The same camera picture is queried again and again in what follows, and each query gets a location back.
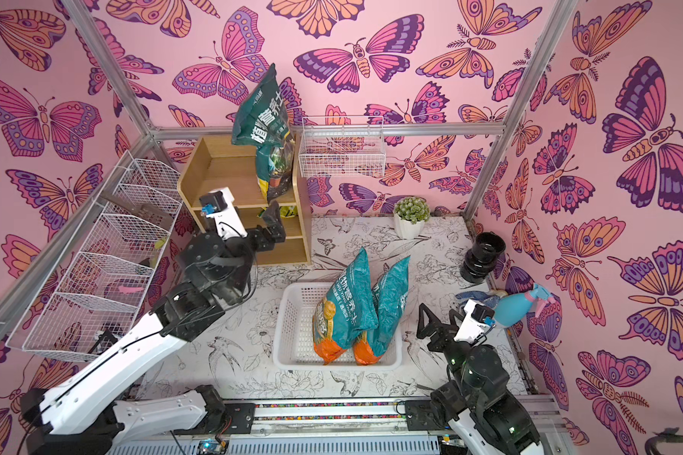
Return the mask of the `small yellow packet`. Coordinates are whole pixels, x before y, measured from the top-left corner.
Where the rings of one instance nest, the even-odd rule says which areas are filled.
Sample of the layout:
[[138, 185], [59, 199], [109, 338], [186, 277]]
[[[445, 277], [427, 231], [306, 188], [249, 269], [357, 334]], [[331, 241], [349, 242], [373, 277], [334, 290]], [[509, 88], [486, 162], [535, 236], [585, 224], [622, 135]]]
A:
[[279, 209], [280, 217], [290, 219], [298, 216], [298, 208], [296, 206], [282, 206]]

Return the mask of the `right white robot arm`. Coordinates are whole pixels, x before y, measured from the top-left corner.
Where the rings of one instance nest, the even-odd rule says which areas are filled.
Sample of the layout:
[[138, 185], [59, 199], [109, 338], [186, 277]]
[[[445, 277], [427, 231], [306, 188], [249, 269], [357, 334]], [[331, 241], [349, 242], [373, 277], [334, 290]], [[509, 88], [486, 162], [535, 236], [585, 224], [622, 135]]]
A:
[[419, 305], [417, 338], [443, 354], [448, 382], [431, 393], [436, 417], [470, 454], [543, 454], [545, 445], [529, 413], [508, 389], [510, 375], [495, 348], [483, 339], [495, 326], [494, 310], [467, 301], [464, 311], [442, 322]]

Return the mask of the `teal orange fertilizer bag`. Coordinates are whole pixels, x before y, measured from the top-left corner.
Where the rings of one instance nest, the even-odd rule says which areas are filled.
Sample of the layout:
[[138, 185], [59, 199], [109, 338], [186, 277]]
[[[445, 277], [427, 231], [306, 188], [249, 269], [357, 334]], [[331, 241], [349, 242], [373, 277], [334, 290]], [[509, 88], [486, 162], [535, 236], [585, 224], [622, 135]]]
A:
[[377, 364], [394, 339], [407, 304], [409, 262], [406, 257], [389, 267], [372, 287], [378, 324], [363, 331], [355, 341], [353, 351], [358, 365]]
[[364, 332], [378, 327], [368, 254], [361, 248], [315, 307], [314, 352], [328, 365], [351, 349]]

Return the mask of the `dark green soil bag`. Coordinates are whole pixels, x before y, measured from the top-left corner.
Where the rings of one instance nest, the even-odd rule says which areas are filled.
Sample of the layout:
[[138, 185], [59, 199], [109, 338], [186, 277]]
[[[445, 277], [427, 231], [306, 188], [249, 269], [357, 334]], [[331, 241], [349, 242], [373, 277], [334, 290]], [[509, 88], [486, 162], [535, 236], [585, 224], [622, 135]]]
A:
[[256, 149], [255, 173], [263, 199], [271, 203], [290, 189], [293, 138], [275, 64], [240, 105], [231, 143]]

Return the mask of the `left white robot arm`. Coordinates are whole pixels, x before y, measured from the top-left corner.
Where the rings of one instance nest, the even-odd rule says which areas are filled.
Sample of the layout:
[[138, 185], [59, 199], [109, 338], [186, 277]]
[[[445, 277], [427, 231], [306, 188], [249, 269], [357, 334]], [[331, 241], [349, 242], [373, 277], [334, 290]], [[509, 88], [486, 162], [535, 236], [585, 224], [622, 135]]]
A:
[[167, 356], [190, 345], [254, 294], [256, 256], [286, 240], [272, 201], [263, 225], [245, 231], [227, 190], [218, 193], [216, 229], [199, 233], [180, 253], [184, 279], [108, 350], [74, 377], [20, 400], [30, 454], [106, 454], [123, 443], [161, 433], [217, 434], [231, 418], [212, 385], [178, 396], [122, 400], [120, 395]]

